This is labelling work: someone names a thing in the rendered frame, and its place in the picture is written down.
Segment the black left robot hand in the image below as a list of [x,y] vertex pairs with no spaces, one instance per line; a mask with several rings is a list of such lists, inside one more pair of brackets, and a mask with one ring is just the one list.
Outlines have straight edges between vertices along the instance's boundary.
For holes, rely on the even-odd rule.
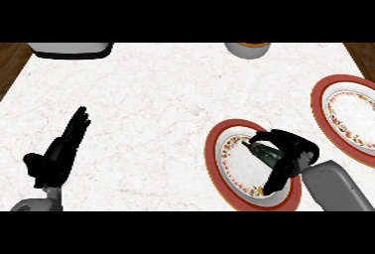
[[30,153],[24,156],[29,175],[36,179],[35,188],[60,188],[70,177],[79,147],[92,121],[88,108],[82,106],[70,120],[66,132],[54,140],[45,155]]

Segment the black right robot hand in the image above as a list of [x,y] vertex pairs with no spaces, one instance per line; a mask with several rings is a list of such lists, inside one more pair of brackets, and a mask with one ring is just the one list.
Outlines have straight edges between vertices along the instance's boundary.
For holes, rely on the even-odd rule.
[[318,145],[299,135],[281,129],[271,132],[259,131],[247,143],[269,141],[284,152],[284,156],[272,168],[272,174],[265,184],[265,195],[281,191],[290,178],[294,178],[320,158]]

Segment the dark green eggplant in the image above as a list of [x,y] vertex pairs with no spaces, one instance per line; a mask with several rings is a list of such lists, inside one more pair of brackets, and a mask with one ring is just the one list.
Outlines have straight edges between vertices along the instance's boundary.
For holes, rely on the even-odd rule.
[[263,161],[263,163],[271,168],[274,168],[277,166],[278,161],[281,160],[284,156],[284,152],[262,143],[243,142],[243,144],[249,148],[253,155]]

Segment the red-rimmed floral plate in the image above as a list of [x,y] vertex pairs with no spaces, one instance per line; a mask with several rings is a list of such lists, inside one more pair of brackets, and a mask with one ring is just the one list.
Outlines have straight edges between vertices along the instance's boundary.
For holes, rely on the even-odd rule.
[[375,168],[375,83],[349,74],[325,77],[312,89],[311,108],[331,143]]
[[271,195],[263,193],[272,168],[244,145],[259,131],[265,131],[265,128],[244,119],[225,120],[213,127],[206,141],[206,166],[212,182],[235,210],[297,210],[300,177],[287,181],[281,191]]

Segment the grey appliance with black base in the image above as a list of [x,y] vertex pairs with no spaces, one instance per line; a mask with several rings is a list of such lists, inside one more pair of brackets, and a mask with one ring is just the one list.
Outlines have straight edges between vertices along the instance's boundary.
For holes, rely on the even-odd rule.
[[30,43],[39,58],[54,60],[95,60],[106,58],[113,43]]

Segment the grey pot with orange rim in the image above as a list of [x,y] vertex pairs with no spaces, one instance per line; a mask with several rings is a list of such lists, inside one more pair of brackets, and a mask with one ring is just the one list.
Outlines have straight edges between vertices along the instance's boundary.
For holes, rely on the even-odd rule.
[[271,43],[249,44],[249,43],[227,43],[225,46],[230,52],[241,59],[259,59],[269,51]]

